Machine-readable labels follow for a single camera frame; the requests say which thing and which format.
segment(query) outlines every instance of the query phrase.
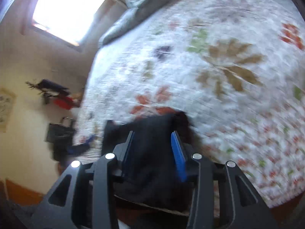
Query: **beige wall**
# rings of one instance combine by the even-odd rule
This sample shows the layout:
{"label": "beige wall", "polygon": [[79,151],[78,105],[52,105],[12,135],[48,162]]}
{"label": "beige wall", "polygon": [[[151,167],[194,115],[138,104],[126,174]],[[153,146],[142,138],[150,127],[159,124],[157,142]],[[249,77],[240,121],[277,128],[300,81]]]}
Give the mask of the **beige wall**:
{"label": "beige wall", "polygon": [[46,193],[57,179],[55,162],[44,142],[49,122],[70,115],[54,105],[42,105],[25,81],[53,80],[78,92],[86,83],[99,37],[121,16],[114,5],[78,52],[33,30],[20,34],[29,0],[16,0],[0,24],[0,86],[17,95],[6,133],[0,133],[0,179]]}

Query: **bright window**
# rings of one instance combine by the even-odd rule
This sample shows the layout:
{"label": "bright window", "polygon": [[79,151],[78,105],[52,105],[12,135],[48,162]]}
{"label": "bright window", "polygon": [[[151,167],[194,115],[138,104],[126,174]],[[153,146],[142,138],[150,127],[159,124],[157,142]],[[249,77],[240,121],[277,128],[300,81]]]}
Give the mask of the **bright window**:
{"label": "bright window", "polygon": [[38,0],[33,25],[79,46],[105,0]]}

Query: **folded black clothing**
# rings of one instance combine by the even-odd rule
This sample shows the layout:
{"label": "folded black clothing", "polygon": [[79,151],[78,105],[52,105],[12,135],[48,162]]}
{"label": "folded black clothing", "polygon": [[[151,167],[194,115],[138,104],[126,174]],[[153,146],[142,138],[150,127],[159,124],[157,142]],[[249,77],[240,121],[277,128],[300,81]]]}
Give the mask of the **folded black clothing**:
{"label": "folded black clothing", "polygon": [[130,131],[135,134],[127,164],[123,165],[125,180],[115,183],[115,194],[152,207],[187,210],[193,187],[179,180],[170,141],[171,133],[177,131],[182,142],[192,143],[185,113],[153,116],[124,125],[108,121],[104,129],[102,155],[124,143]]}

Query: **poster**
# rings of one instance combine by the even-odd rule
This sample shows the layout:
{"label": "poster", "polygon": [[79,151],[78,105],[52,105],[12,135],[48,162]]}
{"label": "poster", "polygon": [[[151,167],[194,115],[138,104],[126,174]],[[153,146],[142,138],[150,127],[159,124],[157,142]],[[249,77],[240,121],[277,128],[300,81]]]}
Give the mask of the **poster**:
{"label": "poster", "polygon": [[5,88],[0,88],[0,132],[6,132],[16,95]]}

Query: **bed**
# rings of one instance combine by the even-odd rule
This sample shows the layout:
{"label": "bed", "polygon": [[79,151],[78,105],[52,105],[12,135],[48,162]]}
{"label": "bed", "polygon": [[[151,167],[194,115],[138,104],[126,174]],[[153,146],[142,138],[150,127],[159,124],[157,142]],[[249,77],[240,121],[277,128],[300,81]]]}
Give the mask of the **bed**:
{"label": "bed", "polygon": [[235,161],[269,207],[302,193],[305,23],[292,2],[278,1],[286,8],[273,0],[176,0],[101,48],[74,141],[99,137],[78,160],[100,157],[107,120],[181,110],[200,153]]}

